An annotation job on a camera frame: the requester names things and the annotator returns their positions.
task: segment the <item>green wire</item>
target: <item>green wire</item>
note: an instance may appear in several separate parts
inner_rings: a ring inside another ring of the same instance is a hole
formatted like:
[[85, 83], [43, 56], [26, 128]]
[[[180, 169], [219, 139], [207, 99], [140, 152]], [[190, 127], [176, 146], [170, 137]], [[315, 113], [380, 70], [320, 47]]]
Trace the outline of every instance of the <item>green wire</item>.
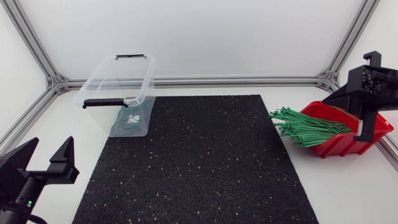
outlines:
[[[142, 104], [139, 105], [139, 106], [131, 107], [131, 108], [129, 108], [129, 107], [126, 108], [126, 107], [122, 106], [121, 109], [118, 112], [118, 119], [116, 120], [116, 122], [111, 127], [111, 133], [113, 134], [113, 136], [123, 137], [123, 136], [126, 136], [126, 135], [130, 134], [136, 128], [138, 128], [139, 125], [141, 124], [141, 121], [143, 121], [143, 119], [138, 119], [137, 120], [137, 119], [134, 119], [134, 117], [137, 115], [137, 111], [139, 111], [141, 108], [142, 108]], [[120, 124], [120, 123], [133, 123], [131, 121], [131, 119], [133, 119], [134, 121], [137, 121], [137, 122], [134, 123], [134, 125], [132, 125], [131, 127], [125, 128], [127, 130], [127, 132], [125, 132], [123, 134], [116, 134], [115, 133], [115, 130], [116, 130], [116, 127], [118, 126], [118, 124]]]
[[274, 126], [279, 126], [281, 136], [290, 136], [291, 139], [297, 140], [298, 142], [293, 143], [294, 146], [316, 146], [337, 134], [352, 132], [345, 123], [314, 118], [285, 107], [270, 112], [269, 117], [285, 121], [284, 123], [274, 123]]

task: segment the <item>container handle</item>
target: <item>container handle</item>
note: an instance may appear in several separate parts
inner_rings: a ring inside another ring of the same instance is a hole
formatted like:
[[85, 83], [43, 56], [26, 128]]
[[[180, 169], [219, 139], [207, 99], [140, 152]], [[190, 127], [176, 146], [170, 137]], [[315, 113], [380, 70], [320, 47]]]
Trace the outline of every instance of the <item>container handle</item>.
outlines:
[[107, 98], [107, 99], [89, 99], [85, 100], [83, 104], [83, 109], [87, 106], [125, 106], [128, 105], [124, 102], [122, 98]]
[[117, 55], [116, 56], [116, 60], [119, 58], [131, 58], [131, 57], [143, 57], [143, 58], [147, 58], [144, 54], [139, 54], [139, 55]]

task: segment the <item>speckled rubber mat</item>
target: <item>speckled rubber mat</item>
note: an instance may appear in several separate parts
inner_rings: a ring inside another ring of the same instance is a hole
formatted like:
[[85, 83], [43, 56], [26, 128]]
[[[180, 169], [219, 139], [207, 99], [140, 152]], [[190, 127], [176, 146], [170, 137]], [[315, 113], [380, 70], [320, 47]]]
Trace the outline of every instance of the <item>speckled rubber mat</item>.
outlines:
[[259, 95], [156, 98], [109, 138], [74, 223], [318, 223]]

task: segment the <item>bundle of green cable ties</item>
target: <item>bundle of green cable ties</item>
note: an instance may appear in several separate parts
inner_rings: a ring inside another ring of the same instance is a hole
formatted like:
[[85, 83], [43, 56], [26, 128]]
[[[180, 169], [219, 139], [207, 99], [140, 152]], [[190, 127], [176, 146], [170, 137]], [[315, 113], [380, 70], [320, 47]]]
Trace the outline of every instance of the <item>bundle of green cable ties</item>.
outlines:
[[286, 121], [274, 125], [279, 126], [281, 136], [290, 136], [291, 139], [298, 140], [293, 143], [294, 146], [316, 146], [337, 134], [352, 132], [345, 123], [313, 118], [285, 107], [271, 112], [269, 117]]

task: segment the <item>aluminum frame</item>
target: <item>aluminum frame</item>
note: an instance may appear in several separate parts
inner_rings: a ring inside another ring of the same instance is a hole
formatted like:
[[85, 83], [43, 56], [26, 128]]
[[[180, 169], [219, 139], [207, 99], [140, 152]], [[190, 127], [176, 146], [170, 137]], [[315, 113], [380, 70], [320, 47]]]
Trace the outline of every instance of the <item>aluminum frame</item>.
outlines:
[[[363, 0], [343, 41], [329, 66], [313, 77], [211, 77], [211, 78], [159, 78], [157, 88], [201, 88], [231, 86], [317, 86], [329, 93], [339, 89], [339, 71], [368, 24], [380, 0]], [[47, 79], [47, 90], [28, 108], [0, 139], [0, 156], [14, 149], [28, 130], [40, 118], [58, 95], [78, 90], [86, 80], [69, 80], [58, 73], [43, 45], [34, 32], [18, 0], [0, 0], [22, 40], [35, 58]], [[136, 81], [127, 80], [126, 84]], [[382, 138], [376, 146], [398, 171], [398, 143], [390, 135]]]

